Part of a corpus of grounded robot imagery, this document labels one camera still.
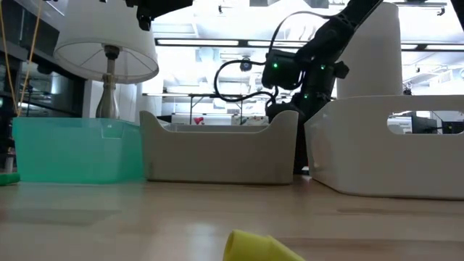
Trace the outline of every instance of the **yellow object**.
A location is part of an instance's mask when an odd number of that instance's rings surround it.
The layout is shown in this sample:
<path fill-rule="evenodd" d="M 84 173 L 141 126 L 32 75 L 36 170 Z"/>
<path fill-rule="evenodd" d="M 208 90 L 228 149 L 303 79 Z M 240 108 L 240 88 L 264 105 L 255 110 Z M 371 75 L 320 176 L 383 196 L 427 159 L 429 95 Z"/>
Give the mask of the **yellow object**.
<path fill-rule="evenodd" d="M 224 250 L 223 261 L 305 261 L 271 236 L 234 230 Z"/>

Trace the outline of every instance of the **table surface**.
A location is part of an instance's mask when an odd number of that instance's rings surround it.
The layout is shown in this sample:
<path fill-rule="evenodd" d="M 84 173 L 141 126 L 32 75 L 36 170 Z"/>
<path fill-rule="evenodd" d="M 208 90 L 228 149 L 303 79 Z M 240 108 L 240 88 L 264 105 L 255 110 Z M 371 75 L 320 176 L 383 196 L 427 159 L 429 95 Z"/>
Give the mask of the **table surface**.
<path fill-rule="evenodd" d="M 306 260 L 464 260 L 464 202 L 292 186 L 0 187 L 1 261 L 222 260 L 228 234 L 271 235 Z"/>

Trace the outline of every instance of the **white storage bin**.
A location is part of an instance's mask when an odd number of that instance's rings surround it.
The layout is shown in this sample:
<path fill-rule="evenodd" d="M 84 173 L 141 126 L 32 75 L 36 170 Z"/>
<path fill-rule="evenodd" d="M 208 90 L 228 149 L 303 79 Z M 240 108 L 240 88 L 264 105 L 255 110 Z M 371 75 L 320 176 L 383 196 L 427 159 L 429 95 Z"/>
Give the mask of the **white storage bin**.
<path fill-rule="evenodd" d="M 464 112 L 464 96 L 364 96 L 332 101 L 304 125 L 310 175 L 363 196 L 464 199 L 464 134 L 394 134 L 392 112 Z"/>
<path fill-rule="evenodd" d="M 144 173 L 149 181 L 289 184 L 296 112 L 269 126 L 160 125 L 140 112 Z"/>

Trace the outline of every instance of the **black cable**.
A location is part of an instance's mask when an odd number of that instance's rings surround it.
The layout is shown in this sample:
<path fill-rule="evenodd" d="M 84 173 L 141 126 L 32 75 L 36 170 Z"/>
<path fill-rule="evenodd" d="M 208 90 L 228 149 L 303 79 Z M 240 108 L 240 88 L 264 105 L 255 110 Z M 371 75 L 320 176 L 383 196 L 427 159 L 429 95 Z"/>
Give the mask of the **black cable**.
<path fill-rule="evenodd" d="M 295 12 L 293 14 L 290 14 L 289 16 L 285 17 L 285 19 L 282 20 L 282 22 L 278 25 L 278 27 L 275 29 L 274 31 L 274 34 L 273 34 L 273 37 L 271 38 L 270 40 L 270 44 L 269 44 L 269 51 L 272 51 L 273 49 L 273 46 L 274 46 L 274 42 L 276 41 L 276 37 L 278 35 L 278 32 L 280 31 L 283 23 L 289 19 L 290 17 L 294 16 L 294 15 L 299 15 L 299 14 L 308 14 L 308 15 L 315 15 L 315 16 L 318 16 L 318 17 L 321 17 L 321 18 L 324 18 L 324 19 L 328 19 L 330 18 L 331 16 L 330 15 L 323 15 L 323 14 L 318 14 L 318 13 L 315 13 L 315 12 L 311 12 L 311 11 L 298 11 L 298 12 Z M 234 63 L 242 63 L 243 61 L 242 60 L 232 60 L 232 61 L 229 61 L 229 62 L 225 62 L 223 65 L 221 65 L 219 67 L 219 69 L 217 70 L 216 72 L 216 75 L 215 75 L 215 81 L 214 81 L 214 88 L 215 88 L 215 92 L 216 94 L 219 96 L 219 99 L 222 99 L 223 101 L 225 102 L 241 102 L 241 101 L 244 101 L 246 99 L 250 99 L 256 95 L 268 95 L 270 96 L 270 100 L 266 102 L 266 106 L 269 104 L 269 102 L 272 102 L 272 103 L 276 103 L 276 97 L 278 95 L 278 87 L 276 86 L 275 89 L 275 96 L 272 95 L 270 92 L 267 92 L 267 91 L 257 91 L 253 94 L 249 94 L 249 95 L 246 95 L 244 97 L 241 97 L 241 98 L 237 98 L 237 99 L 229 99 L 229 98 L 225 98 L 220 92 L 219 92 L 219 89 L 218 89 L 218 79 L 219 79 L 219 73 L 221 70 L 224 69 L 224 67 L 228 66 L 228 65 L 231 65 L 231 64 L 234 64 Z M 265 62 L 254 62 L 254 61 L 246 61 L 252 65 L 265 65 Z M 300 82 L 298 82 L 297 84 L 297 87 L 300 86 L 302 84 L 302 80 L 303 80 L 303 75 L 300 79 Z"/>
<path fill-rule="evenodd" d="M 215 75 L 215 81 L 214 81 L 214 88 L 215 88 L 215 92 L 216 94 L 219 96 L 219 99 L 222 99 L 223 101 L 225 102 L 241 102 L 241 101 L 244 101 L 246 99 L 250 99 L 256 95 L 268 95 L 270 96 L 270 99 L 273 103 L 276 102 L 276 98 L 274 97 L 274 95 L 270 92 L 267 92 L 267 91 L 257 91 L 253 94 L 249 94 L 249 95 L 246 95 L 246 96 L 243 96 L 241 98 L 237 98 L 237 99 L 229 99 L 229 98 L 225 98 L 220 92 L 219 92 L 219 89 L 218 89 L 218 79 L 219 79 L 219 73 L 221 70 L 224 69 L 224 67 L 228 66 L 228 65 L 232 65 L 234 63 L 242 63 L 243 61 L 242 60 L 233 60 L 233 61 L 229 61 L 229 62 L 225 62 L 223 65 L 221 65 L 219 67 L 219 70 L 217 70 L 216 72 L 216 75 Z M 251 63 L 252 65 L 264 65 L 265 62 L 253 62 L 253 61 L 246 61 L 248 63 Z"/>
<path fill-rule="evenodd" d="M 294 15 L 300 15 L 300 14 L 315 15 L 315 16 L 321 17 L 323 19 L 328 19 L 328 18 L 331 17 L 330 15 L 318 14 L 318 13 L 311 12 L 311 11 L 298 11 L 298 12 L 295 12 L 293 14 L 290 14 L 289 16 L 285 17 L 285 19 L 283 19 L 282 22 L 280 24 L 278 24 L 277 28 L 275 29 L 273 37 L 270 39 L 269 51 L 268 52 L 272 51 L 272 49 L 274 47 L 274 42 L 276 41 L 276 38 L 277 38 L 277 35 L 278 35 L 278 32 L 281 30 L 281 27 L 285 23 L 285 21 L 287 19 L 289 19 L 290 17 L 294 16 Z"/>
<path fill-rule="evenodd" d="M 275 102 L 277 102 L 277 96 L 278 96 L 278 86 L 274 86 L 275 88 L 275 92 L 274 92 L 274 99 L 275 99 Z M 269 103 L 272 102 L 272 99 L 269 99 L 267 102 L 266 102 L 266 105 L 265 105 L 265 108 L 267 109 L 269 107 Z"/>

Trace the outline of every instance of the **green object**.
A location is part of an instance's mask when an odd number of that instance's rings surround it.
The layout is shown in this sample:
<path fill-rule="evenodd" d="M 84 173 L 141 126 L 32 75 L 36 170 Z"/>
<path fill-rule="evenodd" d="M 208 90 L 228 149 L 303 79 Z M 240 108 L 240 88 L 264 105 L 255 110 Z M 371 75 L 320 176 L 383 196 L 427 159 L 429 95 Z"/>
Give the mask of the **green object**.
<path fill-rule="evenodd" d="M 13 136 L 23 182 L 144 179 L 139 127 L 122 120 L 17 117 Z"/>
<path fill-rule="evenodd" d="M 18 182 L 20 182 L 20 174 L 18 173 L 0 174 L 0 186 L 7 186 Z"/>

